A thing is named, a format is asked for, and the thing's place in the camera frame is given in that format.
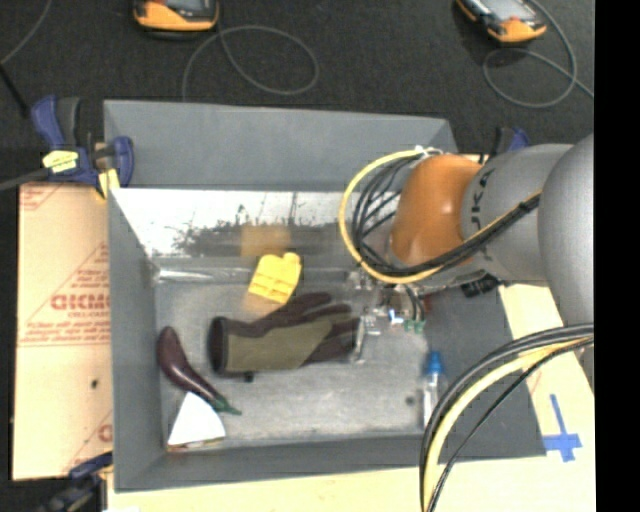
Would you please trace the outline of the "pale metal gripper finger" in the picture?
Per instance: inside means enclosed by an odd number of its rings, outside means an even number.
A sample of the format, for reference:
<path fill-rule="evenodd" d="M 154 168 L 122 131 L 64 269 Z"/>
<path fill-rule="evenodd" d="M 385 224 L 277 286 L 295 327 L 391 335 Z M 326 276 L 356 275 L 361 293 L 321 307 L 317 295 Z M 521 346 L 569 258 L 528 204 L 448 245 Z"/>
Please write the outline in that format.
<path fill-rule="evenodd" d="M 374 280 L 363 270 L 348 274 L 348 297 L 351 301 L 370 301 L 374 297 Z"/>
<path fill-rule="evenodd" d="M 350 355 L 351 363 L 358 363 L 362 360 L 364 346 L 371 337 L 381 334 L 379 326 L 379 309 L 373 307 L 364 308 L 359 318 L 358 328 L 354 341 L 354 347 Z"/>

